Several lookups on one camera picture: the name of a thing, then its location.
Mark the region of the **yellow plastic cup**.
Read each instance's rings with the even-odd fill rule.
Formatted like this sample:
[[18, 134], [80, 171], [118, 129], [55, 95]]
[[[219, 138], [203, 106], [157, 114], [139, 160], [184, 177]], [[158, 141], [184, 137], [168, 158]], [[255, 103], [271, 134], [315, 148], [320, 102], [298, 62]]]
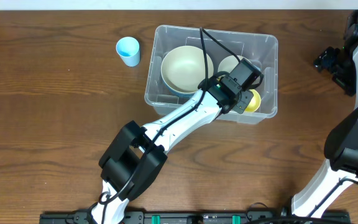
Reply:
[[253, 97], [252, 97], [250, 103], [248, 104], [248, 107], [245, 109], [245, 111], [253, 113], [259, 109], [260, 104], [261, 104], [261, 97], [260, 97], [258, 91], [256, 91], [255, 89], [251, 89], [250, 91], [252, 92]]

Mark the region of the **white small bowl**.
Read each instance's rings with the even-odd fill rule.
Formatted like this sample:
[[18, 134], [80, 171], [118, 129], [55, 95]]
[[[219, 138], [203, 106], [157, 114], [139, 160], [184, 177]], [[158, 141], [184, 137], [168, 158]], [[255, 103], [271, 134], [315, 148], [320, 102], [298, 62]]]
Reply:
[[[261, 63], [258, 60], [249, 60], [241, 55], [238, 55], [239, 59], [245, 59], [249, 63], [253, 64], [259, 71], [261, 71]], [[235, 68], [235, 66], [239, 63], [239, 61], [235, 58], [235, 56], [228, 56], [224, 58], [218, 67], [218, 71], [225, 71], [225, 72], [232, 72], [232, 70]]]

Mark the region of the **beige large bowl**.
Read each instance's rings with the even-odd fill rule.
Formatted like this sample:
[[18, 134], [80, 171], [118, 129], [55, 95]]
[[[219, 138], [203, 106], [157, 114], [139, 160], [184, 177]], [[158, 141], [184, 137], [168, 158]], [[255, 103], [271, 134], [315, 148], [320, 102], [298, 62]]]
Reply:
[[177, 47], [163, 59], [160, 73], [163, 81], [172, 82], [182, 90], [198, 90], [206, 74], [204, 53], [190, 45]]

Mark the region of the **blue plastic cup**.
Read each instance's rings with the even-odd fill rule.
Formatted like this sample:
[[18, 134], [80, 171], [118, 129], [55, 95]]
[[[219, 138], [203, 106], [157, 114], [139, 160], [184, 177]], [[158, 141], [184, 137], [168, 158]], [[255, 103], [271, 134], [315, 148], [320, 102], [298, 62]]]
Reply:
[[140, 44], [133, 37], [123, 37], [116, 44], [116, 52], [128, 67], [135, 67], [140, 62]]

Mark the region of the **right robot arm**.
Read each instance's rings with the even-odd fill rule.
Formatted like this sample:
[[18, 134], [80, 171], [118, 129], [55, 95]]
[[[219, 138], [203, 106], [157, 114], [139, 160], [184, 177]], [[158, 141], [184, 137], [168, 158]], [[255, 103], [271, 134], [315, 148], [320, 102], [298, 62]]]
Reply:
[[327, 70], [333, 82], [356, 97], [354, 110], [327, 136], [322, 166], [291, 198], [290, 215], [316, 223], [344, 190], [358, 185], [358, 10], [347, 18], [343, 47], [328, 47], [314, 65], [318, 71]]

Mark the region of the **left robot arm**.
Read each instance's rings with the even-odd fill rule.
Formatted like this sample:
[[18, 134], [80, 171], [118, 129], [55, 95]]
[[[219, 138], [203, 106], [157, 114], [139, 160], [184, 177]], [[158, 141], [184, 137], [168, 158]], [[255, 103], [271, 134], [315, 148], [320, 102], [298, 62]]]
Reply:
[[143, 126], [123, 126], [99, 160], [103, 191], [91, 210], [95, 223], [119, 223], [127, 204], [156, 179], [167, 154], [199, 127], [230, 111], [243, 113], [264, 74], [242, 59], [231, 72], [206, 77], [182, 106]]

